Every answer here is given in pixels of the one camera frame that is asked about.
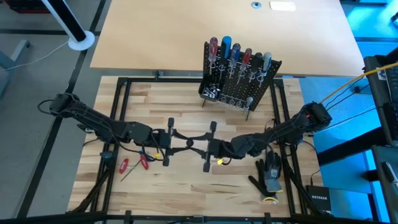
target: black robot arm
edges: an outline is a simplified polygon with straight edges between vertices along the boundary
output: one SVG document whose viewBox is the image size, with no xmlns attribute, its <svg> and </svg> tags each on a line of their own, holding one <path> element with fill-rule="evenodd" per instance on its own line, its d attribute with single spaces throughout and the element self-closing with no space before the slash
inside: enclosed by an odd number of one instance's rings
<svg viewBox="0 0 398 224">
<path fill-rule="evenodd" d="M 164 166 L 169 165 L 169 156 L 184 150 L 193 150 L 206 160 L 203 171 L 210 169 L 210 157 L 242 159 L 249 154 L 258 156 L 267 149 L 270 142 L 281 140 L 288 144 L 298 144 L 302 141 L 302 134 L 313 132 L 330 124 L 331 116 L 322 104 L 309 103 L 290 120 L 265 130 L 263 133 L 244 134 L 232 138 L 231 142 L 214 139 L 216 123 L 211 123 L 211 132 L 199 137 L 185 137 L 173 128 L 174 119 L 169 118 L 168 130 L 156 129 L 138 122 L 115 121 L 100 112 L 97 112 L 84 103 L 76 95 L 58 94 L 50 105 L 50 113 L 63 118 L 75 118 L 87 128 L 94 130 L 95 134 L 104 142 L 120 144 L 121 142 L 134 143 L 138 146 L 156 147 L 165 149 Z M 171 138 L 187 140 L 183 148 L 171 148 Z M 193 147 L 193 140 L 208 141 L 207 151 Z"/>
</svg>

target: light wood desk surface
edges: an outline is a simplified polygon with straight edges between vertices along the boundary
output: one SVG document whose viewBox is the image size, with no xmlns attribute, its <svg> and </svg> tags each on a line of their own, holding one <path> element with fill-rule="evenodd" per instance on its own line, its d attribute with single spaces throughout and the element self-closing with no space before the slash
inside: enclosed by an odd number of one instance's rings
<svg viewBox="0 0 398 224">
<path fill-rule="evenodd" d="M 94 109 L 110 114 L 117 79 L 101 79 Z M 303 105 L 299 81 L 288 79 L 285 80 L 285 85 L 290 114 L 293 115 Z M 211 121 L 216 121 L 218 126 L 215 137 L 230 141 L 240 134 L 262 132 L 265 123 L 274 117 L 270 91 L 266 92 L 247 122 L 246 115 L 240 110 L 212 102 L 206 103 L 202 108 L 202 102 L 198 96 L 198 83 L 132 83 L 126 121 L 139 121 L 152 128 L 167 128 L 168 118 L 174 117 L 175 128 L 186 136 L 201 135 L 209 129 Z M 89 134 L 86 141 L 94 138 L 94 135 Z M 194 147 L 205 150 L 206 144 L 205 141 L 195 141 Z M 184 147 L 185 141 L 173 138 L 172 146 Z M 126 147 L 140 150 L 134 144 L 127 144 Z M 94 186 L 102 148 L 103 143 L 99 141 L 83 148 L 68 209 L 75 208 Z M 278 146 L 274 145 L 273 148 L 279 152 Z M 147 152 L 153 155 L 155 150 L 147 149 Z M 307 185 L 310 183 L 310 175 L 319 169 L 317 155 L 305 143 L 298 146 L 297 154 L 303 184 Z M 134 215 L 261 217 L 264 212 L 270 212 L 272 217 L 290 216 L 285 192 L 278 194 L 277 205 L 262 202 L 259 191 L 248 180 L 248 175 L 257 177 L 254 162 L 264 158 L 264 154 L 256 158 L 246 156 L 242 160 L 232 160 L 228 166 L 218 166 L 213 159 L 210 173 L 204 173 L 204 160 L 198 154 L 193 151 L 179 152 L 170 157 L 168 167 L 163 167 L 161 162 L 152 162 L 149 170 L 145 171 L 139 166 L 137 170 L 143 173 L 133 171 L 120 182 L 124 174 L 121 175 L 118 169 L 127 157 L 132 166 L 139 159 L 138 154 L 119 150 L 109 204 L 111 214 L 124 214 L 126 210 L 131 210 Z M 320 173 L 315 174 L 313 179 L 316 185 L 322 185 Z M 285 189 L 283 172 L 280 184 Z M 102 207 L 103 192 L 104 188 L 100 194 L 99 209 Z M 295 187 L 293 194 L 296 211 L 300 212 Z"/>
<path fill-rule="evenodd" d="M 278 75 L 355 77 L 363 58 L 339 0 L 113 0 L 91 62 L 93 68 L 203 70 L 203 44 L 229 35 L 253 53 L 283 62 Z"/>
</svg>

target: wooden desk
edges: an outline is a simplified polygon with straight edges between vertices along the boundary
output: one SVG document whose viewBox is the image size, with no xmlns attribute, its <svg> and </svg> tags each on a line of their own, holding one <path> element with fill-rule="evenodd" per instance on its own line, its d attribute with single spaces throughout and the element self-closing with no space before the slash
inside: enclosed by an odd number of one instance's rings
<svg viewBox="0 0 398 224">
<path fill-rule="evenodd" d="M 110 114 L 117 79 L 101 79 L 94 109 Z M 287 79 L 284 82 L 290 114 L 294 114 L 303 105 L 299 81 Z M 270 91 L 266 92 L 247 122 L 241 110 L 212 102 L 206 102 L 202 108 L 202 103 L 203 100 L 198 96 L 198 83 L 132 83 L 126 121 L 139 121 L 152 128 L 167 128 L 168 118 L 174 117 L 174 127 L 186 136 L 201 135 L 209 129 L 211 121 L 216 121 L 215 137 L 230 140 L 240 134 L 262 132 L 265 123 L 274 117 Z M 86 141 L 94 138 L 94 135 L 89 134 Z M 196 141 L 194 146 L 206 149 L 206 144 Z M 185 141 L 173 138 L 172 146 L 184 147 Z M 140 150 L 134 144 L 126 147 Z M 102 148 L 103 143 L 99 141 L 83 148 L 68 209 L 75 208 L 94 186 Z M 278 146 L 274 146 L 274 149 L 279 152 Z M 147 152 L 153 155 L 155 150 L 147 149 Z M 307 144 L 300 144 L 297 154 L 303 184 L 307 185 L 310 175 L 319 169 L 317 155 Z M 139 159 L 138 154 L 120 149 L 116 167 L 127 157 L 133 165 Z M 137 170 L 143 173 L 133 171 L 123 182 L 120 180 L 124 174 L 121 175 L 117 169 L 109 213 L 124 214 L 125 210 L 131 210 L 134 215 L 261 217 L 264 212 L 270 212 L 272 217 L 289 217 L 285 192 L 278 194 L 280 202 L 277 205 L 262 202 L 259 191 L 248 180 L 248 175 L 257 176 L 254 162 L 260 158 L 264 158 L 264 155 L 257 158 L 247 156 L 242 160 L 233 160 L 228 166 L 218 166 L 213 159 L 211 172 L 204 173 L 204 160 L 198 154 L 193 151 L 179 152 L 170 157 L 168 167 L 163 167 L 161 162 L 152 162 L 149 170 L 145 171 L 139 166 Z M 313 179 L 316 185 L 322 185 L 320 173 L 315 174 Z M 280 183 L 285 188 L 283 173 Z M 295 187 L 293 194 L 296 211 L 299 212 Z"/>
<path fill-rule="evenodd" d="M 355 77 L 363 58 L 339 0 L 292 0 L 294 12 L 268 0 L 113 0 L 93 68 L 202 72 L 203 43 L 229 35 L 242 51 L 271 52 L 279 75 Z"/>
</svg>

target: yellow cable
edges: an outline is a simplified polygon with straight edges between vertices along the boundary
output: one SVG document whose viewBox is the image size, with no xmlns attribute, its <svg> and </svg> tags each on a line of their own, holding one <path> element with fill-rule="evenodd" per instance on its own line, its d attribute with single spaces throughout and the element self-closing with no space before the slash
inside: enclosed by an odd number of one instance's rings
<svg viewBox="0 0 398 224">
<path fill-rule="evenodd" d="M 398 66 L 398 62 L 392 63 L 392 64 L 390 64 L 390 65 L 383 66 L 383 67 L 378 68 L 378 69 L 375 69 L 375 70 L 368 71 L 368 72 L 366 72 L 366 73 L 364 73 L 364 74 L 362 74 L 362 75 L 360 75 L 360 76 L 358 76 L 358 77 L 355 77 L 355 78 L 353 78 L 352 80 L 346 82 L 344 85 L 340 86 L 340 87 L 339 87 L 337 90 L 335 90 L 333 93 L 330 93 L 330 94 L 329 94 L 327 97 L 325 97 L 325 99 L 323 99 L 320 103 L 325 102 L 325 100 L 329 99 L 331 96 L 333 96 L 334 94 L 336 94 L 336 93 L 337 93 L 338 91 L 340 91 L 342 88 L 346 87 L 348 84 L 350 84 L 350 83 L 352 83 L 352 82 L 355 82 L 356 80 L 359 80 L 360 78 L 365 77 L 366 75 L 371 75 L 371 74 L 373 74 L 373 73 L 375 73 L 375 72 L 378 72 L 378 71 L 381 71 L 381 70 L 385 70 L 385 69 L 388 69 L 388 68 L 392 68 L 392 67 L 395 67 L 395 66 Z"/>
</svg>

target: lamp base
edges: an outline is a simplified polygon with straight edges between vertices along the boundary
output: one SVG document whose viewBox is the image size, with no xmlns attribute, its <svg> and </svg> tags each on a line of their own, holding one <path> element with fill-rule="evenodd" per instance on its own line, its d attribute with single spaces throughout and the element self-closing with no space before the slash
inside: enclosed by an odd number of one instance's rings
<svg viewBox="0 0 398 224">
<path fill-rule="evenodd" d="M 89 49 L 95 41 L 95 36 L 92 32 L 90 31 L 85 31 L 86 34 L 86 39 L 80 41 L 80 42 L 75 42 L 72 39 L 69 39 L 68 45 L 72 50 L 77 50 L 77 51 L 82 51 L 82 50 L 87 50 Z"/>
</svg>

